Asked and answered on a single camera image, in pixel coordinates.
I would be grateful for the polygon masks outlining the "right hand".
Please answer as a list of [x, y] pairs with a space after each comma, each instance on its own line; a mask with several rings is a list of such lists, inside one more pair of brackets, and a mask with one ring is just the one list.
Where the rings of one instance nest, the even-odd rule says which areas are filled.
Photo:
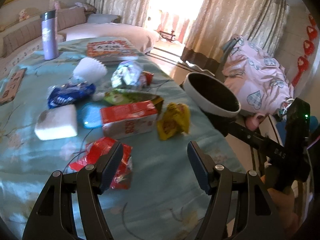
[[283, 226], [286, 239], [291, 239], [299, 229], [298, 216], [294, 213], [295, 195], [291, 187], [287, 187], [284, 192], [273, 188], [267, 189], [271, 196], [279, 218]]

